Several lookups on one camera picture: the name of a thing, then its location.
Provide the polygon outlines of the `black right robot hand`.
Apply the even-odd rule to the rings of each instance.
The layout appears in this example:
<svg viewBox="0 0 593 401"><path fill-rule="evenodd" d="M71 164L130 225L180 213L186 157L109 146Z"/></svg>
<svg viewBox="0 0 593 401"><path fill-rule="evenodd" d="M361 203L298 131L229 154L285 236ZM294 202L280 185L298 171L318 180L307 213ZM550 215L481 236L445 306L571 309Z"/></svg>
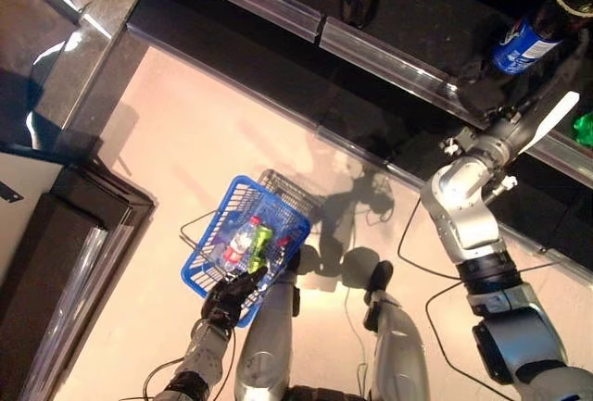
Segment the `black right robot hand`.
<svg viewBox="0 0 593 401"><path fill-rule="evenodd" d="M557 58L538 61L523 73L508 74L489 57L468 61L456 79L457 97L462 106L480 120L524 111L537 89L555 74Z"/></svg>

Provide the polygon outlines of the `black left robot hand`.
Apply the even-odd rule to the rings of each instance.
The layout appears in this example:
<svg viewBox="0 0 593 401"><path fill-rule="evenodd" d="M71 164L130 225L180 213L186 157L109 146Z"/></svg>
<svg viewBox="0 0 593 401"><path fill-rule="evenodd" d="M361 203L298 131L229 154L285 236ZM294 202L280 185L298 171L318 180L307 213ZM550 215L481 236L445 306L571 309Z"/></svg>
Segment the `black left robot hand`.
<svg viewBox="0 0 593 401"><path fill-rule="evenodd" d="M258 289L267 272L268 268L263 266L230 281L217 282L201 308L201 319L229 334L239 321L242 305Z"/></svg>

